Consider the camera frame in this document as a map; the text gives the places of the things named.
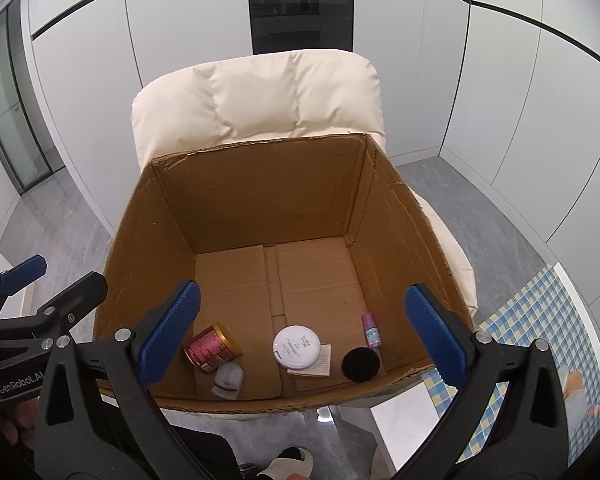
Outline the operator left hand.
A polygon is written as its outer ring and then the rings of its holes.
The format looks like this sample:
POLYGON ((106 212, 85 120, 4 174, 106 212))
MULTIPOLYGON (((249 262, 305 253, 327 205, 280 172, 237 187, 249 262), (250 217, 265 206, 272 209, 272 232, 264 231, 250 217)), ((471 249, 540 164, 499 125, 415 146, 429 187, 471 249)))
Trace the operator left hand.
POLYGON ((34 448, 38 399, 24 401, 0 413, 0 428, 11 445, 18 443, 34 448))

